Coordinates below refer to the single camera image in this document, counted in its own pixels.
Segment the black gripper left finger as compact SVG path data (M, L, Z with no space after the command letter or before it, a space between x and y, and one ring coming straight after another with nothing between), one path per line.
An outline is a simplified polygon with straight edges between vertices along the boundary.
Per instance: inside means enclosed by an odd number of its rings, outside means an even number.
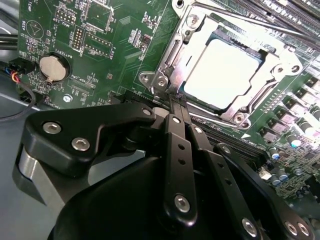
M171 97L170 109L133 102L39 111L27 117L15 162L18 188L59 214L88 188L90 168L136 150L164 163L161 214L176 225L197 219L191 125L186 101Z

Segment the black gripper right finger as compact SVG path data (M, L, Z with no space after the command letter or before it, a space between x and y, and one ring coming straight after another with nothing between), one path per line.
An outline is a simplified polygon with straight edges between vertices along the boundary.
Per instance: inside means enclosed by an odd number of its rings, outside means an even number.
M206 133L193 124L185 98L178 109L188 126L194 153L203 160L216 185L228 220L215 236L222 240L314 240L306 223L239 155L224 143L211 146Z

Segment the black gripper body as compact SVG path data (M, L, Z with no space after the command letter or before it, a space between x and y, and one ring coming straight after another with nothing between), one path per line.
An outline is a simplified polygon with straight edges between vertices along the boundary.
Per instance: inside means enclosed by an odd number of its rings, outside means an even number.
M157 157L138 160L76 194L64 206L51 240L238 240L211 176L195 172L197 220L188 228L163 212L165 167Z

